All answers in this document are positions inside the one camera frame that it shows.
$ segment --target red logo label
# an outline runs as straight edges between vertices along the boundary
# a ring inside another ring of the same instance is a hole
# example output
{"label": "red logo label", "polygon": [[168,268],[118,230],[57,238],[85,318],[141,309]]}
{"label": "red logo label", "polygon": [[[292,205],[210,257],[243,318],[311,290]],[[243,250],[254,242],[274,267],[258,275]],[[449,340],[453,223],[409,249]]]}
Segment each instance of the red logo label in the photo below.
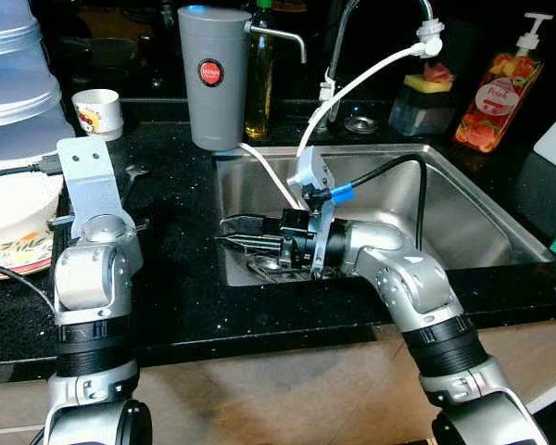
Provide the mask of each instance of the red logo label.
{"label": "red logo label", "polygon": [[212,58],[202,60],[197,71],[200,81],[206,86],[217,86],[222,82],[224,77],[222,65]]}

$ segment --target pump dispenser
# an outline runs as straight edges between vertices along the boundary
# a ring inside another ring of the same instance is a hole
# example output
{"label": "pump dispenser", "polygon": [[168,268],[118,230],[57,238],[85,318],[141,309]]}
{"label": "pump dispenser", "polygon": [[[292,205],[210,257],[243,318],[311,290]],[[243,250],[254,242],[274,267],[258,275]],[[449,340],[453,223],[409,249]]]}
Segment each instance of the pump dispenser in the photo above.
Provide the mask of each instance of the pump dispenser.
{"label": "pump dispenser", "polygon": [[498,53],[492,59],[453,137],[473,150],[489,153],[497,148],[541,72],[541,59],[530,52],[539,44],[537,30],[541,22],[552,16],[535,12],[525,16],[535,20],[533,28],[519,37],[514,54]]}

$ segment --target robotic arm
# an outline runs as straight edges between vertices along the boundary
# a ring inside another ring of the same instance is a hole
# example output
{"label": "robotic arm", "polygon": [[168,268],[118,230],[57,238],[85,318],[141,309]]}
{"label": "robotic arm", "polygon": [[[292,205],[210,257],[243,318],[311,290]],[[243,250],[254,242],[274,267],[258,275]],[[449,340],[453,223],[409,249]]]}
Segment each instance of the robotic arm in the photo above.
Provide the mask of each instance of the robotic arm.
{"label": "robotic arm", "polygon": [[440,264],[392,225],[332,222],[339,194],[325,197],[333,182],[307,148],[289,183],[302,190],[310,211],[286,209],[281,219],[234,216],[224,225],[235,233],[221,242],[277,255],[282,268],[307,268],[311,278],[332,266],[369,281],[416,361],[426,397],[442,409],[433,422],[440,445],[547,445],[499,362],[484,350]]}
{"label": "robotic arm", "polygon": [[72,244],[57,260],[57,370],[49,378],[44,445],[149,445],[150,412],[133,400],[131,277],[142,266],[132,218],[121,208],[104,142],[57,144],[75,210]]}

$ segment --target white cup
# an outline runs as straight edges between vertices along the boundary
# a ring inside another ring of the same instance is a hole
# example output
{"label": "white cup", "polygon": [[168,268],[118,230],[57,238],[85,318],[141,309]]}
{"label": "white cup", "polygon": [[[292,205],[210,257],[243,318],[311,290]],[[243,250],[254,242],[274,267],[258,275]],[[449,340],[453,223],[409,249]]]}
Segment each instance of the white cup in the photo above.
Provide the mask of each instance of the white cup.
{"label": "white cup", "polygon": [[85,90],[72,96],[82,129],[89,136],[113,141],[121,136],[120,95],[113,90]]}

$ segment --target white cable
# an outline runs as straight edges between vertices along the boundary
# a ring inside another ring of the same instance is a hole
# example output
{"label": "white cable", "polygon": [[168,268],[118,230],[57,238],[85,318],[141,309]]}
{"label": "white cable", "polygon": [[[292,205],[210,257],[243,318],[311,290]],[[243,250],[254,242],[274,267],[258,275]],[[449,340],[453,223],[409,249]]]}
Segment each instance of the white cable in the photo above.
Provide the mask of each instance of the white cable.
{"label": "white cable", "polygon": [[249,146],[248,144],[240,142],[239,144],[237,144],[237,146],[243,148],[247,153],[249,153],[251,156],[253,156],[255,159],[259,161],[259,163],[266,170],[266,172],[268,172],[270,178],[272,178],[273,182],[278,187],[278,190],[280,190],[280,193],[282,193],[284,198],[286,198],[288,204],[290,204],[290,207],[292,207],[293,209],[300,209],[297,200],[293,198],[293,196],[288,192],[284,184],[282,184],[280,178],[278,177],[276,172],[272,170],[272,167],[270,166],[268,161],[263,156],[261,156],[261,154],[255,148]]}
{"label": "white cable", "polygon": [[423,44],[422,42],[419,42],[417,44],[413,44],[409,48],[402,49],[401,51],[397,51],[397,53],[394,53],[391,56],[386,57],[383,60],[381,60],[380,62],[374,64],[372,67],[370,67],[369,69],[364,71],[359,77],[357,77],[352,82],[350,82],[348,85],[346,85],[344,88],[342,88],[337,93],[337,95],[332,97],[327,102],[323,102],[322,105],[315,110],[315,112],[313,113],[313,115],[309,119],[309,126],[307,127],[307,130],[305,130],[305,133],[303,133],[303,137],[300,140],[300,144],[298,144],[297,158],[303,152],[303,150],[305,149],[305,146],[307,146],[309,138],[311,137],[311,134],[313,133],[313,130],[315,130],[315,126],[322,119],[323,115],[325,115],[325,113],[327,113],[330,110],[330,108],[338,100],[340,100],[342,97],[347,95],[350,91],[352,91],[354,88],[359,86],[361,83],[366,81],[369,77],[371,77],[373,74],[375,74],[381,68],[384,68],[387,65],[389,65],[390,63],[395,62],[396,60],[400,60],[401,58],[404,58],[405,56],[419,56],[419,55],[424,53],[425,48],[426,48],[426,45]]}

